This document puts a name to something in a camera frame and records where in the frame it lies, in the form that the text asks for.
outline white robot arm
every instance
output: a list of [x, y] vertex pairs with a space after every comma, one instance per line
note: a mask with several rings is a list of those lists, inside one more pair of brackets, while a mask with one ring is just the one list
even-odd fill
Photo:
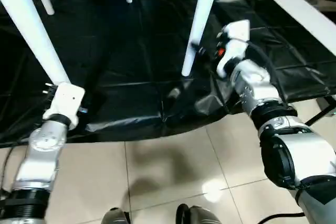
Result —
[[58, 172], [58, 157], [69, 129], [78, 124], [76, 116], [84, 89], [61, 83], [45, 123], [32, 132], [26, 157], [20, 165], [10, 195], [2, 200], [0, 224], [44, 224], [50, 193]]
[[238, 29], [238, 34], [249, 38], [247, 22], [231, 23], [223, 29], [231, 40], [226, 44], [222, 58], [225, 64], [222, 69], [217, 68], [217, 73], [228, 77], [244, 112], [258, 130], [267, 177], [277, 186], [289, 190], [311, 224], [335, 223], [335, 151], [325, 139], [302, 123], [296, 110], [282, 100], [270, 83], [268, 71], [245, 59], [247, 43], [243, 46], [242, 38], [237, 38], [241, 42], [239, 50], [230, 48], [235, 40], [230, 36], [231, 29]]

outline beige floor tile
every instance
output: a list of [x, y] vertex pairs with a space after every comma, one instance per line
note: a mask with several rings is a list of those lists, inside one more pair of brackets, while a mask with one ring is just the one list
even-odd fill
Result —
[[205, 128], [126, 143], [132, 210], [226, 188]]
[[244, 113], [206, 126], [229, 187], [265, 179], [259, 138]]
[[67, 145], [60, 157], [47, 222], [97, 220], [112, 207], [130, 209], [124, 143]]
[[[296, 102], [294, 106], [303, 122], [308, 121], [321, 111], [316, 100]], [[326, 116], [320, 119], [313, 124], [312, 129], [324, 137], [336, 150], [336, 116]]]
[[133, 211], [133, 224], [174, 224], [176, 209], [179, 204], [182, 203], [187, 204], [190, 207], [196, 205], [210, 210], [223, 224], [242, 224], [229, 190], [221, 190], [217, 193], [220, 195], [217, 195], [216, 202], [212, 202], [213, 195], [210, 196], [206, 194]]
[[101, 224], [101, 219], [94, 220], [94, 221], [89, 221], [89, 222], [78, 223], [78, 224]]
[[[22, 159], [25, 157], [26, 149], [26, 146], [15, 147], [9, 157], [4, 181], [4, 188], [6, 190], [10, 190], [12, 188], [12, 183], [14, 181], [19, 165], [21, 164]], [[8, 150], [9, 148], [0, 149], [0, 169], [2, 169], [2, 164], [5, 161]]]
[[[302, 212], [289, 192], [269, 180], [230, 189], [244, 224], [256, 224], [262, 219], [279, 213]], [[305, 217], [280, 218], [268, 224], [308, 224]]]

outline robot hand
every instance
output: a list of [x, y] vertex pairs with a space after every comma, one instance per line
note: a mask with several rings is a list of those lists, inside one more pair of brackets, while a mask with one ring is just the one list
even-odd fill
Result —
[[335, 223], [335, 151], [281, 99], [270, 83], [267, 70], [245, 59], [247, 43], [244, 46], [243, 43], [249, 39], [247, 23], [248, 20], [231, 23], [220, 33], [219, 38], [227, 33], [229, 42], [217, 73], [228, 78], [244, 112], [258, 130], [267, 177], [290, 191], [310, 223]]
[[50, 193], [58, 171], [58, 157], [67, 139], [68, 129], [78, 123], [77, 111], [84, 89], [61, 83], [46, 122], [32, 132], [26, 157], [20, 165], [12, 191], [1, 201], [0, 224], [44, 224]]

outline black tablecloth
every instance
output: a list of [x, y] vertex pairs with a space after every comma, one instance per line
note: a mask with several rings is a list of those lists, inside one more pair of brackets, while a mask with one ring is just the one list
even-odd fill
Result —
[[[197, 0], [51, 2], [54, 16], [40, 2], [36, 6], [71, 82], [85, 88], [83, 105], [89, 109], [68, 142], [166, 136], [239, 111], [223, 104], [226, 83], [215, 81], [201, 62], [188, 78], [181, 77]], [[0, 130], [5, 132], [43, 100], [41, 91], [50, 81], [3, 8], [0, 13]], [[276, 66], [289, 102], [336, 93], [336, 56], [272, 0], [215, 0], [202, 45], [214, 51], [219, 30], [241, 19], [250, 20], [251, 41]], [[247, 57], [264, 64], [251, 49]], [[42, 106], [29, 111], [0, 142], [31, 131], [42, 111]]]

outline cable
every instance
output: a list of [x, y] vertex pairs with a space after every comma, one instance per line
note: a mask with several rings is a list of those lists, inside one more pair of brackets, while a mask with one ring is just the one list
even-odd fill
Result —
[[[37, 109], [40, 105], [44, 104], [48, 99], [50, 98], [51, 94], [47, 96], [47, 98], [43, 99], [41, 102], [37, 103], [35, 106], [29, 108], [25, 113], [23, 113], [17, 120], [14, 121], [14, 123], [3, 133], [3, 135], [0, 137], [0, 140], [2, 140], [6, 135], [14, 128], [16, 124], [18, 124], [21, 120], [23, 120], [30, 112]], [[2, 171], [1, 171], [1, 179], [0, 179], [0, 200], [3, 196], [8, 196], [9, 192], [7, 192], [3, 186], [6, 176], [6, 167], [8, 164], [9, 157], [11, 156], [11, 153], [13, 152], [14, 148], [20, 144], [23, 143], [24, 136], [20, 137], [19, 140], [15, 141], [11, 148], [8, 150], [5, 161], [3, 163]]]
[[287, 99], [285, 98], [285, 91], [283, 89], [282, 84], [279, 81], [278, 75], [276, 73], [276, 68], [275, 68], [273, 62], [268, 58], [267, 54], [262, 50], [262, 48], [260, 48], [259, 46], [257, 46], [256, 44], [254, 44], [251, 41], [244, 41], [244, 40], [238, 39], [238, 38], [231, 38], [231, 39], [238, 40], [238, 41], [246, 43], [247, 45], [249, 45], [250, 47], [252, 47], [252, 49], [254, 49], [254, 51], [256, 51], [263, 58], [263, 60], [268, 65], [268, 68], [269, 68], [268, 70], [271, 72], [271, 75], [272, 75], [273, 79], [275, 80], [275, 82], [277, 84], [279, 95], [280, 95], [283, 103], [286, 106], [288, 106]]
[[16, 146], [16, 142], [13, 143], [13, 145], [11, 146], [11, 148], [8, 150], [6, 158], [5, 158], [5, 161], [4, 161], [3, 165], [2, 165], [1, 180], [0, 180], [0, 200], [2, 199], [3, 195], [6, 197], [9, 194], [9, 192], [6, 191], [3, 188], [3, 185], [4, 185], [4, 182], [5, 182], [7, 163], [8, 163], [9, 157], [10, 157], [11, 153], [13, 152], [15, 146]]
[[306, 216], [304, 212], [300, 212], [297, 214], [277, 214], [277, 215], [271, 215], [268, 216], [267, 218], [263, 219], [262, 221], [260, 221], [258, 224], [264, 224], [269, 220], [273, 220], [276, 218], [285, 218], [285, 217], [290, 217], [290, 218], [297, 218], [297, 217], [304, 217]]

